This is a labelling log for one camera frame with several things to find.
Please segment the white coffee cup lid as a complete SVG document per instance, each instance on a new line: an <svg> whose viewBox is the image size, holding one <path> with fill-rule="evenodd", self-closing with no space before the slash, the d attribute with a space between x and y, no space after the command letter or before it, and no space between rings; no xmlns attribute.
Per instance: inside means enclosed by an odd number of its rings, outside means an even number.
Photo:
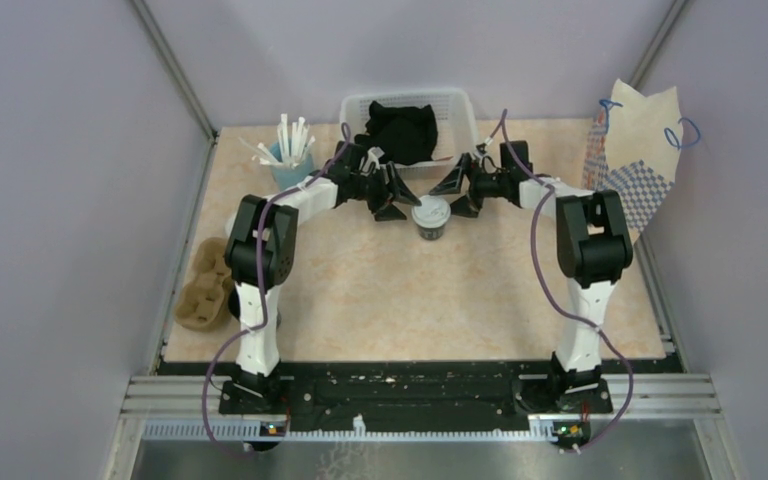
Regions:
<svg viewBox="0 0 768 480"><path fill-rule="evenodd" d="M439 196L424 195L419 204L411 209L411 217L416 225L423 228L440 228L451 216L450 204Z"/></svg>

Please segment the dark printed coffee cup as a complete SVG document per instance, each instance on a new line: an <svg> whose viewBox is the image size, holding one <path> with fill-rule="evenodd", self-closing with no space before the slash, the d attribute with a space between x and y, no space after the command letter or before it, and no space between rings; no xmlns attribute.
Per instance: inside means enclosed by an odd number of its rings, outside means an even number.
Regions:
<svg viewBox="0 0 768 480"><path fill-rule="evenodd" d="M436 241L443 237L446 231L446 224L438 226L426 226L422 224L416 224L418 235L421 239L426 241Z"/></svg>

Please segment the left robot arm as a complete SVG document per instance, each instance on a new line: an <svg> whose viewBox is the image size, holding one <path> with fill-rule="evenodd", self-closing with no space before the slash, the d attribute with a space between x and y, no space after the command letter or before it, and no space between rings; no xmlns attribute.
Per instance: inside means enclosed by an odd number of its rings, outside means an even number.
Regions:
<svg viewBox="0 0 768 480"><path fill-rule="evenodd" d="M378 222L403 220L397 206L420 203L384 156L380 147L339 142L323 168L275 195L247 195L239 204L224 254L234 283L230 311L240 326L234 382L257 413L274 410L281 397L279 297L294 266L299 226L349 201L366 203Z"/></svg>

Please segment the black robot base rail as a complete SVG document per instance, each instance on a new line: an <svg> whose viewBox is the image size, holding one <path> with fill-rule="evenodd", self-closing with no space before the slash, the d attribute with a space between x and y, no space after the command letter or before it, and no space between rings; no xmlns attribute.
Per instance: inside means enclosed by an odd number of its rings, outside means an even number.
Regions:
<svg viewBox="0 0 768 480"><path fill-rule="evenodd" d="M465 364L287 365L273 403L236 385L222 366L133 378L120 415L148 440L216 440L246 449L281 443L547 442L577 448L621 421L718 419L707 375L625 374L614 366L590 391L547 393L540 366Z"/></svg>

